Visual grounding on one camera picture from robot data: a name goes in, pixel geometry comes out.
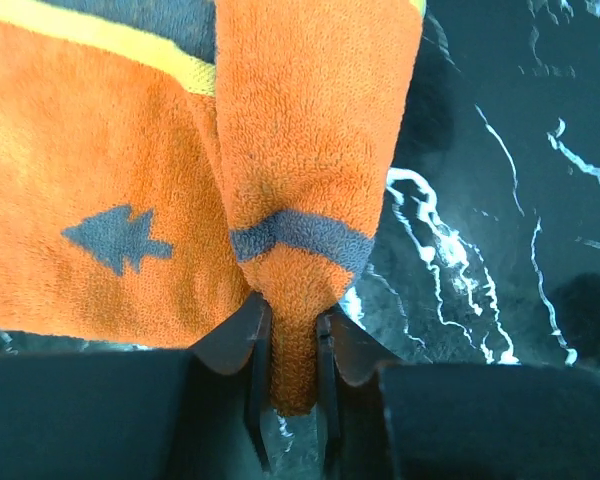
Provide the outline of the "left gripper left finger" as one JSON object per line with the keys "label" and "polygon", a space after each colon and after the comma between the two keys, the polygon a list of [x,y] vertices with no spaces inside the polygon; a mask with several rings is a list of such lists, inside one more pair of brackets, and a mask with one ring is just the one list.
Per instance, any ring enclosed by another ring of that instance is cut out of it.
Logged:
{"label": "left gripper left finger", "polygon": [[187,349],[0,355],[0,479],[259,479],[272,313]]}

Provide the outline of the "orange grey towel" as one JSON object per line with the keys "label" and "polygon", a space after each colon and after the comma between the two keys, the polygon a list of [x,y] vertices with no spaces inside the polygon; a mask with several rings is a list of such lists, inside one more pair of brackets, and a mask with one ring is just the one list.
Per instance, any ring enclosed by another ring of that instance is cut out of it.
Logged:
{"label": "orange grey towel", "polygon": [[0,329],[189,346],[252,292],[271,400],[363,272],[422,1],[0,1]]}

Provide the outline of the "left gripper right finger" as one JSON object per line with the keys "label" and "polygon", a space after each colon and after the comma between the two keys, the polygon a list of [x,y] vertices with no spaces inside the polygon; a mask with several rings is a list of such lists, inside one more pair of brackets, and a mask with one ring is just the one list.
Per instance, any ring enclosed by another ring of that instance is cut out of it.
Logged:
{"label": "left gripper right finger", "polygon": [[408,364],[339,307],[316,323],[326,479],[600,479],[600,381],[578,369]]}

